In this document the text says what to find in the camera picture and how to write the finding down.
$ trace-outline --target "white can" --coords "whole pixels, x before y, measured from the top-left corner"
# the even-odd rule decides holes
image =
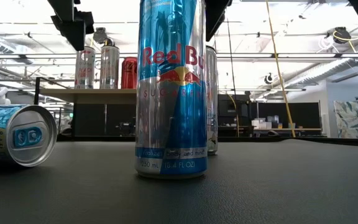
[[[77,52],[75,63],[75,88],[93,89],[95,50],[85,46]]]
[[[117,89],[119,49],[116,46],[104,46],[101,51],[100,89]]]

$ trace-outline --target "yellow cable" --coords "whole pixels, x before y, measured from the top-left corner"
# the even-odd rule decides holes
[[[239,129],[239,115],[237,113],[237,106],[236,106],[236,102],[234,101],[233,97],[231,95],[229,95],[227,92],[223,92],[225,93],[227,96],[230,97],[231,101],[233,101],[234,103],[234,109],[236,110],[236,116],[237,116],[237,137],[240,137],[240,129]]]
[[[290,120],[290,124],[291,124],[291,131],[292,131],[292,136],[295,138],[295,127],[293,126],[292,123],[292,117],[291,117],[291,112],[290,112],[290,106],[288,105],[288,100],[287,100],[287,94],[284,91],[284,84],[283,84],[283,77],[281,76],[280,73],[280,66],[278,65],[278,57],[277,57],[277,49],[276,49],[276,43],[274,41],[274,35],[273,35],[273,25],[272,25],[272,20],[270,18],[270,8],[269,8],[269,0],[266,0],[266,7],[267,7],[267,14],[268,14],[268,22],[270,24],[270,33],[272,35],[272,42],[273,42],[273,49],[274,49],[274,57],[276,58],[276,64],[277,64],[277,72],[278,72],[278,77],[280,78],[280,85],[281,88],[283,90],[283,97],[284,97],[284,101],[285,101],[285,107],[287,108],[287,113],[288,113],[288,119]]]
[[[342,37],[337,37],[335,34],[337,33],[338,31],[335,31],[333,33],[333,36],[339,40],[344,40],[344,41],[355,41],[355,40],[358,40],[358,38],[355,38],[355,39],[345,39],[345,38],[342,38]]]
[[[349,41],[349,44],[351,45],[351,47],[352,47],[354,53],[357,53],[356,48],[354,47],[353,43],[352,43],[351,41]]]

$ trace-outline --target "red bull can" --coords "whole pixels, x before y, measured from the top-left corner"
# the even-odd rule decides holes
[[[207,169],[203,0],[141,0],[135,169],[159,179]]]
[[[100,89],[117,89],[119,49],[116,46],[104,46],[101,52]]]
[[[77,52],[74,88],[93,89],[94,60],[95,51],[92,47],[85,46],[84,50]]]
[[[218,70],[215,49],[206,46],[205,57],[208,155],[215,155],[218,151]]]
[[[52,153],[56,138],[56,122],[45,108],[0,105],[0,164],[39,165]]]
[[[135,89],[137,85],[137,58],[126,57],[122,62],[121,88]]]

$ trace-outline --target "aluminum can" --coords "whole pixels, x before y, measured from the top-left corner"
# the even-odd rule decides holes
[[[100,89],[117,89],[119,49],[115,46],[104,46],[101,52]]]
[[[45,108],[0,105],[0,162],[39,165],[52,153],[56,138],[56,122]]]
[[[85,46],[84,50],[77,52],[74,88],[93,89],[94,61],[95,51],[92,47]]]
[[[205,4],[141,0],[135,169],[159,179],[207,169]]]
[[[218,70],[215,49],[206,46],[205,57],[208,155],[215,155],[218,150]]]
[[[121,88],[135,89],[137,84],[137,58],[126,57],[122,62]]]

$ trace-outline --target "shelf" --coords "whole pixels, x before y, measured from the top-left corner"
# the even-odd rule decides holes
[[[254,128],[254,131],[291,131],[291,128],[269,128],[269,129]],[[322,131],[322,129],[321,128],[295,128],[294,131]]]
[[[136,104],[136,90],[41,89],[40,94],[81,104]]]

